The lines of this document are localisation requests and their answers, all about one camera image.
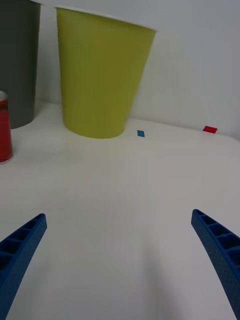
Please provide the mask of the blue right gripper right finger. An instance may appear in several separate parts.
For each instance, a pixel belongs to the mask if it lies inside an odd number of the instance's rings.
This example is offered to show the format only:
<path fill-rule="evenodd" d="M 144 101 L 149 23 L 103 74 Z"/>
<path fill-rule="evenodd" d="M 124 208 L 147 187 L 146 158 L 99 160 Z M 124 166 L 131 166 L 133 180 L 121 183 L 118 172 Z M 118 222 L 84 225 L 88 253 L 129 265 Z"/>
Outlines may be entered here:
<path fill-rule="evenodd" d="M 191 225 L 217 273 L 236 319 L 240 319 L 240 238 L 198 209 Z"/>

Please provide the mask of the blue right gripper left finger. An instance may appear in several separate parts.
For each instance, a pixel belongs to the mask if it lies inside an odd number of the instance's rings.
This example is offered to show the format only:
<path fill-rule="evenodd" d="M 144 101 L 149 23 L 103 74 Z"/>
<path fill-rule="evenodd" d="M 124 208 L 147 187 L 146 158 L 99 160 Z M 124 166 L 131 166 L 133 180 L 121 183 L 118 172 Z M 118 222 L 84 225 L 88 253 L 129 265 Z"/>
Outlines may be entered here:
<path fill-rule="evenodd" d="M 47 229 L 41 213 L 0 242 L 0 319 L 5 320 L 32 257 Z"/>

